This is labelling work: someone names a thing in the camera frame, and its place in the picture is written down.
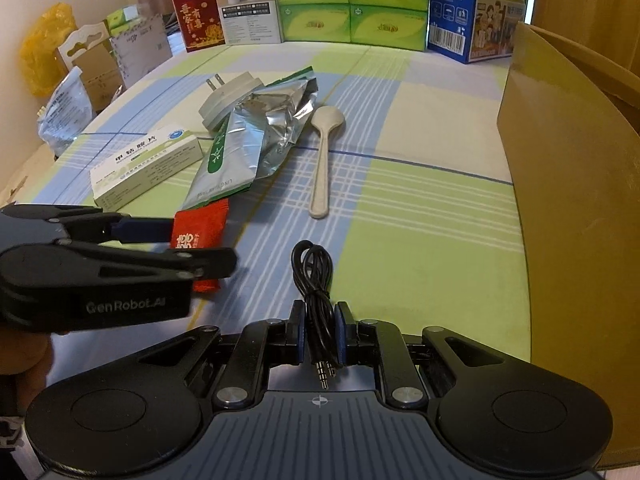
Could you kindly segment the left hand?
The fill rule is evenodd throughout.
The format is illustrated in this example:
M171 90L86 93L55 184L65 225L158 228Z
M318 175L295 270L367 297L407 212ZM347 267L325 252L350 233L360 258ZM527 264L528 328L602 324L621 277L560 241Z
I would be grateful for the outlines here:
M34 334L1 329L1 375L17 376L17 413L23 415L29 404L47 385L54 350L49 334Z

